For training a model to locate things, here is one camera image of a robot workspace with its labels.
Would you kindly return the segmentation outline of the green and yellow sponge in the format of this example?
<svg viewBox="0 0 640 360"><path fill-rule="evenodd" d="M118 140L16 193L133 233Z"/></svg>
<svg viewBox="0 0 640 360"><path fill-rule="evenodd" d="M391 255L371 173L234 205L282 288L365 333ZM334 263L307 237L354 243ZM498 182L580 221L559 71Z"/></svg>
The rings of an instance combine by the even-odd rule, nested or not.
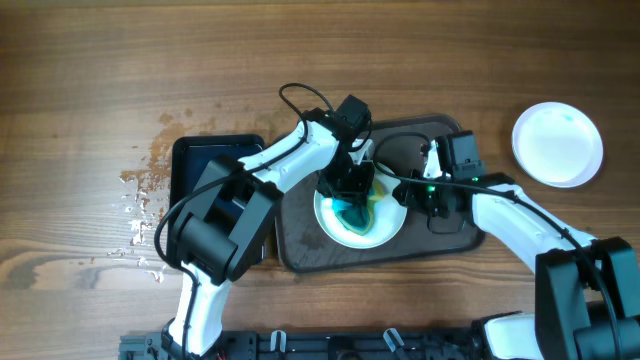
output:
<svg viewBox="0 0 640 360"><path fill-rule="evenodd" d="M374 180L364 205L334 199L331 209L339 223L347 230L364 236L374 224L375 203L384 199L384 185Z"/></svg>

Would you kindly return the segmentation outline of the white plate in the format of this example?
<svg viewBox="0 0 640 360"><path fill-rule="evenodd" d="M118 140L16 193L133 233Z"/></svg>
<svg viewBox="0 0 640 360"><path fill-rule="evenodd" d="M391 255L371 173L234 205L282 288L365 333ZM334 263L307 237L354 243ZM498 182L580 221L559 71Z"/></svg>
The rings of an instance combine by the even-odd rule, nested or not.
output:
<svg viewBox="0 0 640 360"><path fill-rule="evenodd" d="M514 157L536 181L575 188L594 178L604 161L599 130L579 109L543 102L525 110L511 135Z"/></svg>
<svg viewBox="0 0 640 360"><path fill-rule="evenodd" d="M314 214L321 229L338 244L353 249L378 247L393 238L406 219L408 209L392 195L399 184L398 179L376 169L364 207L315 191Z"/></svg>

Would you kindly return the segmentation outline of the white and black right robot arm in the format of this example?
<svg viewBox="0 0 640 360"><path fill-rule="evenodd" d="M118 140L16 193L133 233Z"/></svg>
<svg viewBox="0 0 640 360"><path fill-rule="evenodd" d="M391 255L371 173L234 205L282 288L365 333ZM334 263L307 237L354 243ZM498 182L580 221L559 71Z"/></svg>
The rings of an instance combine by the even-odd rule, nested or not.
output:
<svg viewBox="0 0 640 360"><path fill-rule="evenodd" d="M484 322L490 357L638 358L639 266L628 242L574 229L510 177L487 173L470 131L428 140L422 154L424 168L394 190L398 202L428 219L463 216L534 273L533 313Z"/></svg>

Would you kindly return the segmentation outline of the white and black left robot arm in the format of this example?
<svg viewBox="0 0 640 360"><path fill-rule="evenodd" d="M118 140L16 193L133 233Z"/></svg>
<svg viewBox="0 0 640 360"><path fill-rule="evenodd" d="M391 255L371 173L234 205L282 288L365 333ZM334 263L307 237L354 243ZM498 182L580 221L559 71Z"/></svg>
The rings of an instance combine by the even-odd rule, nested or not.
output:
<svg viewBox="0 0 640 360"><path fill-rule="evenodd" d="M159 223L167 245L161 258L181 271L185 284L163 348L176 359L201 359L222 333L231 285L261 254L284 195L313 173L318 192L365 211L374 170L365 161L371 146L368 105L348 96L337 109L300 113L296 128L265 150L211 160L194 190Z"/></svg>

